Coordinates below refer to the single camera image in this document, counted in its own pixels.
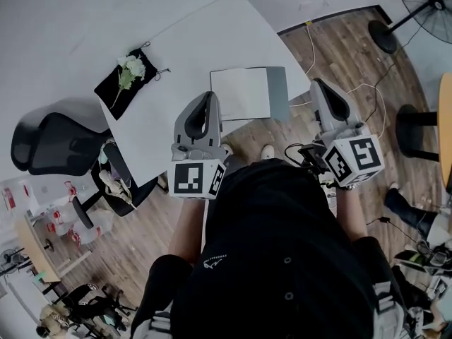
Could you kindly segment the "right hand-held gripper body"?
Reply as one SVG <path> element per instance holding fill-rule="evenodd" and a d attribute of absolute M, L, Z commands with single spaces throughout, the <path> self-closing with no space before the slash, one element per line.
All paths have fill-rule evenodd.
<path fill-rule="evenodd" d="M 320 168 L 341 188 L 368 181 L 385 167 L 379 138 L 364 122 L 321 127 L 314 148 Z"/>

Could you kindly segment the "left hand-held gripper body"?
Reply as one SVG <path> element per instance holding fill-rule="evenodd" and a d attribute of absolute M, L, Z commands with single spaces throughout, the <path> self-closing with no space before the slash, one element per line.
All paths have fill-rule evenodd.
<path fill-rule="evenodd" d="M 172 161 L 167 171 L 169 194 L 177 198 L 215 200 L 225 176 L 226 151 L 214 153 L 172 145 Z"/>

